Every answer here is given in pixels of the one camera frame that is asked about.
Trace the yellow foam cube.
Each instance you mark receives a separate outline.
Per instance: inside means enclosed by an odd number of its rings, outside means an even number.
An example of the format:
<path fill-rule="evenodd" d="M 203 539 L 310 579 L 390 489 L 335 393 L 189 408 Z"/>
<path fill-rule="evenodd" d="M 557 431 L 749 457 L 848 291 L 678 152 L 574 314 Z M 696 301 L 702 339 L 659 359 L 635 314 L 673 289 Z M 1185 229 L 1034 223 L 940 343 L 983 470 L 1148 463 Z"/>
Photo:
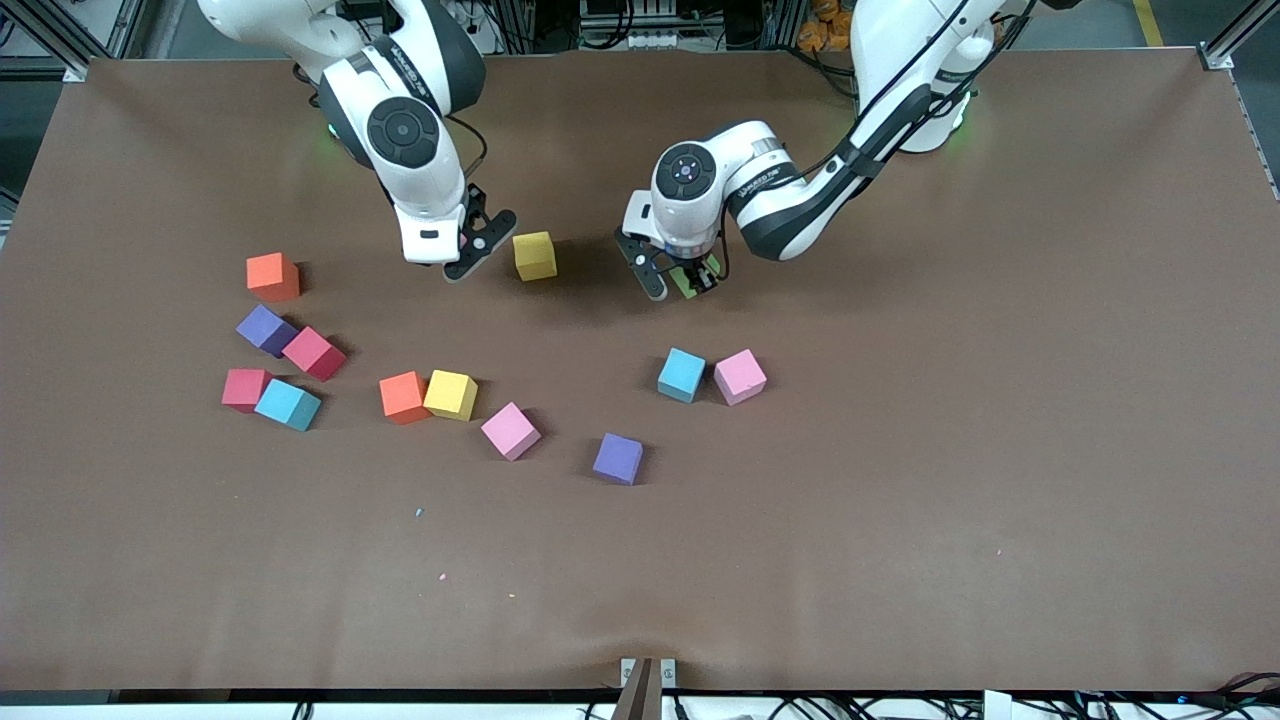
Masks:
<path fill-rule="evenodd" d="M 521 281 L 534 282 L 558 275 L 556 249 L 549 232 L 517 234 L 512 238 L 515 268 Z"/>
<path fill-rule="evenodd" d="M 467 374 L 435 369 L 428 379 L 422 406 L 433 416 L 470 421 L 477 389 L 477 382 Z"/>

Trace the light blue foam cube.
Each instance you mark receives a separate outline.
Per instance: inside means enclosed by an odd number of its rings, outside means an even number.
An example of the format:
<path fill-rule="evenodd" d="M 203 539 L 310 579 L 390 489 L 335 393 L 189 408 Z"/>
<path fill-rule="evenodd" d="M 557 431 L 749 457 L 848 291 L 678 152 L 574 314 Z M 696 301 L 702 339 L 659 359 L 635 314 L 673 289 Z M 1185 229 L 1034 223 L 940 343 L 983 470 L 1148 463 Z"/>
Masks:
<path fill-rule="evenodd" d="M 297 432 L 306 432 L 314 423 L 323 401 L 308 391 L 284 380 L 270 379 L 253 411 Z"/>
<path fill-rule="evenodd" d="M 707 369 L 707 360 L 672 347 L 657 379 L 660 395 L 682 404 L 692 404 Z"/>

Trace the orange foam cube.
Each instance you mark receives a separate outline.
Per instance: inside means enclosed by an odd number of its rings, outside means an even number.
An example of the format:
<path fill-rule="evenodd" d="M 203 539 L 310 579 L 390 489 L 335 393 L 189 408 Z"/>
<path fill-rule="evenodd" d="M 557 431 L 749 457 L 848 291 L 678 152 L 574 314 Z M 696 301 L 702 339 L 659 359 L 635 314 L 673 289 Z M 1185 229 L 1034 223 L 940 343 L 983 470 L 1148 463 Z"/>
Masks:
<path fill-rule="evenodd" d="M 247 258 L 244 283 L 264 302 L 284 302 L 301 296 L 300 269 L 283 252 Z"/>
<path fill-rule="evenodd" d="M 393 424 L 408 425 L 433 415 L 424 405 L 428 382 L 419 372 L 383 378 L 378 387 L 383 414 Z"/>

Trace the red foam cube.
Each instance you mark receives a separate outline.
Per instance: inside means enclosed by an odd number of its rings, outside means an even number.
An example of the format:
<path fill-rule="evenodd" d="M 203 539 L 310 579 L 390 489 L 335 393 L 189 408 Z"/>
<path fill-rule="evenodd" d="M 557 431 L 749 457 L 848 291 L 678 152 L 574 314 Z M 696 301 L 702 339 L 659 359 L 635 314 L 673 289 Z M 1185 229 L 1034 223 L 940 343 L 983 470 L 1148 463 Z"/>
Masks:
<path fill-rule="evenodd" d="M 243 414 L 253 414 L 274 375 L 261 368 L 232 368 L 227 372 L 221 405 Z"/>
<path fill-rule="evenodd" d="M 330 380 L 348 360 L 344 351 L 310 325 L 284 346 L 282 356 L 319 382 Z"/>

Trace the purple foam cube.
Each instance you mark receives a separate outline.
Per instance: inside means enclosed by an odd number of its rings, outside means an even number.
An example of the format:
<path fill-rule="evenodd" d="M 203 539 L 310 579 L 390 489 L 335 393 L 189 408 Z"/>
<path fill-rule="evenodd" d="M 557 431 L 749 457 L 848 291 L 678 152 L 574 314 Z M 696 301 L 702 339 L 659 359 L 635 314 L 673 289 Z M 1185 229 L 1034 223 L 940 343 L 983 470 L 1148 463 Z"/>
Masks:
<path fill-rule="evenodd" d="M 257 350 L 279 359 L 300 328 L 260 304 L 237 324 L 236 332 Z"/>
<path fill-rule="evenodd" d="M 604 433 L 591 470 L 608 480 L 634 486 L 644 455 L 644 446 L 636 439 Z"/>

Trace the grey equipment box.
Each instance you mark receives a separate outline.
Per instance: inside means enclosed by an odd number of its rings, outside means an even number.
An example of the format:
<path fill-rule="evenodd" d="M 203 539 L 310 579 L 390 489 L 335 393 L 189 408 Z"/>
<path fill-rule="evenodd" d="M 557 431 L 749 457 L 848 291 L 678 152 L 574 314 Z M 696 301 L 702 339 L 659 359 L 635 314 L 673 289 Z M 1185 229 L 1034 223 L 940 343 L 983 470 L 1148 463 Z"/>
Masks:
<path fill-rule="evenodd" d="M 675 50 L 703 36 L 701 22 L 678 12 L 678 0 L 579 0 L 568 22 L 580 49 Z"/>

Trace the bag of orange items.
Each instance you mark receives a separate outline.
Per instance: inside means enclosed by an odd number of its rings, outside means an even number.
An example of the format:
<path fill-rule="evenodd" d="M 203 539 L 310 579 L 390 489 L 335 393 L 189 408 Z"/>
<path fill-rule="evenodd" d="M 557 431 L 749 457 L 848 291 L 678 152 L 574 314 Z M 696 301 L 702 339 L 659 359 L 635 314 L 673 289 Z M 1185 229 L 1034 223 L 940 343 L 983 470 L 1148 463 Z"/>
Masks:
<path fill-rule="evenodd" d="M 855 0 L 806 0 L 806 14 L 795 47 L 804 53 L 836 53 L 850 46 Z"/>

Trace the aluminium frame post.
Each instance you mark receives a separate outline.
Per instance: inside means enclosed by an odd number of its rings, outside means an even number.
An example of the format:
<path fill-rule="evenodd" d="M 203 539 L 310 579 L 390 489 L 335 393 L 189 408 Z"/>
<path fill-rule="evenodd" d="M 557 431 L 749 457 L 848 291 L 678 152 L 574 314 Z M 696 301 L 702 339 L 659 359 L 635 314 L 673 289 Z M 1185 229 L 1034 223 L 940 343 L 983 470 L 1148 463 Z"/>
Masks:
<path fill-rule="evenodd" d="M 809 15 L 810 0 L 762 0 L 763 28 L 758 47 L 794 46 Z"/>
<path fill-rule="evenodd" d="M 535 53 L 536 4 L 538 0 L 490 0 L 506 54 L 531 55 Z"/>

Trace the metal bracket plate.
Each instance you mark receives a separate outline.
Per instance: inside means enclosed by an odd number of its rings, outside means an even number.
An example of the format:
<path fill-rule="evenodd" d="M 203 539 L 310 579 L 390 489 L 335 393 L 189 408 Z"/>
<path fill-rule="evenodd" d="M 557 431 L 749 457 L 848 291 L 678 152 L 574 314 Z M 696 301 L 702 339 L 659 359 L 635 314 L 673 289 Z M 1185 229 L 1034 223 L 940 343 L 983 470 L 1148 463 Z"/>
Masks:
<path fill-rule="evenodd" d="M 623 657 L 620 660 L 620 684 L 625 685 L 630 679 L 632 670 L 637 666 L 639 660 L 635 657 Z M 675 659 L 654 659 L 652 662 L 652 670 L 655 676 L 659 676 L 660 685 L 664 689 L 676 689 L 678 687 L 677 679 L 677 662 Z"/>

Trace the aluminium frame bar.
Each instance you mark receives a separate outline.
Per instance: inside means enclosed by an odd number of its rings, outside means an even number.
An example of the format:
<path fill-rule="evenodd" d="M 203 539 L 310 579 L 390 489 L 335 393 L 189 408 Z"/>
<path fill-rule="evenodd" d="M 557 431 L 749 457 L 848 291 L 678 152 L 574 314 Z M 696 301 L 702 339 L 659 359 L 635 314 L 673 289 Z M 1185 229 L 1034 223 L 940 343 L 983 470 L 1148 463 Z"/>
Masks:
<path fill-rule="evenodd" d="M 100 44 L 54 0 L 0 0 L 0 13 L 22 29 L 35 55 L 0 50 L 0 81 L 82 82 Z"/>
<path fill-rule="evenodd" d="M 1231 69 L 1233 54 L 1277 13 L 1280 13 L 1280 0 L 1248 0 L 1211 40 L 1198 45 L 1204 69 Z"/>

